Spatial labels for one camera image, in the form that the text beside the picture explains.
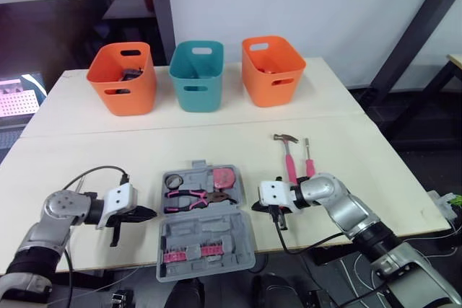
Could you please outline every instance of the pink tape measure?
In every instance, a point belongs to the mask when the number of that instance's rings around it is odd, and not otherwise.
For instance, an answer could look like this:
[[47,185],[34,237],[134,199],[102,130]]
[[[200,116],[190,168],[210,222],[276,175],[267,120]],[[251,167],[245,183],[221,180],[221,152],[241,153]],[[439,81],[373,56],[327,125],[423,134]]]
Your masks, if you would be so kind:
[[223,167],[221,169],[214,169],[214,187],[216,189],[232,188],[236,181],[236,176],[232,169]]

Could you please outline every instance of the hammer head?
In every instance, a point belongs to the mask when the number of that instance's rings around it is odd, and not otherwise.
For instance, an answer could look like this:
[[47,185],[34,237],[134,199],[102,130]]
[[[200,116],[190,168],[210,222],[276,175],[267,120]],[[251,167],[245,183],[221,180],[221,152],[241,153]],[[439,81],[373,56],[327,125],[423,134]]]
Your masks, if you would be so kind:
[[281,135],[275,133],[273,135],[273,140],[292,141],[296,144],[298,143],[298,140],[294,136],[286,135],[285,133],[282,133]]

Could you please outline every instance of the hammer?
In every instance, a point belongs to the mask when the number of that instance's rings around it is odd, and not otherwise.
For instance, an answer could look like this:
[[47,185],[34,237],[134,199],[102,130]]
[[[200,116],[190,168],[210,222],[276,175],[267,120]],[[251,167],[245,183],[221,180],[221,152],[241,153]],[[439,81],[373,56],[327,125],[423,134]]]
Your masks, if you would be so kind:
[[274,134],[273,135],[273,140],[282,140],[284,143],[284,148],[286,151],[286,170],[287,170],[287,175],[289,176],[289,181],[297,184],[297,172],[295,171],[295,163],[294,159],[292,158],[292,155],[290,155],[289,151],[289,141],[292,141],[294,143],[298,143],[298,140],[294,136],[290,135],[285,135],[285,134]]

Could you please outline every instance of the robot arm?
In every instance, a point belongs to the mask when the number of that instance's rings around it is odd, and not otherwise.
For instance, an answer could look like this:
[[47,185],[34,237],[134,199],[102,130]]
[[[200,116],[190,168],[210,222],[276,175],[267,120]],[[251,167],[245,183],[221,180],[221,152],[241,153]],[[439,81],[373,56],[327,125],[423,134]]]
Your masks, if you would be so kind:
[[259,191],[262,205],[284,206],[294,213],[311,205],[322,205],[387,283],[387,299],[393,307],[462,304],[457,291],[333,175],[320,173],[297,186],[266,181],[261,183]]
[[113,227],[111,247],[118,242],[121,222],[140,222],[156,213],[136,205],[137,191],[126,182],[110,190],[103,200],[96,193],[60,190],[47,197],[40,221],[21,242],[6,275],[0,278],[0,307],[13,301],[35,302],[41,307],[51,292],[51,279],[70,236],[70,227],[93,224]]

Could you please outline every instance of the basket handle hole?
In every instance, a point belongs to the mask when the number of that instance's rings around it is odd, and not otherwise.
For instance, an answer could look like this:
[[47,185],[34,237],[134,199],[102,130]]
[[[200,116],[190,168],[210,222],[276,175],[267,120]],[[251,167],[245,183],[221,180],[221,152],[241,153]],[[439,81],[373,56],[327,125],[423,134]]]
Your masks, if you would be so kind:
[[277,79],[271,83],[272,86],[280,86],[281,84],[289,84],[292,83],[294,79]]
[[191,51],[193,54],[212,54],[210,47],[194,47]]
[[121,55],[124,57],[127,56],[140,56],[141,51],[140,50],[121,50]]
[[187,92],[205,92],[209,88],[204,87],[204,86],[186,86],[184,87],[184,90]]
[[130,94],[130,89],[107,89],[104,91],[104,94],[115,95],[115,94]]
[[254,43],[253,45],[250,45],[250,50],[267,50],[268,47],[268,43]]

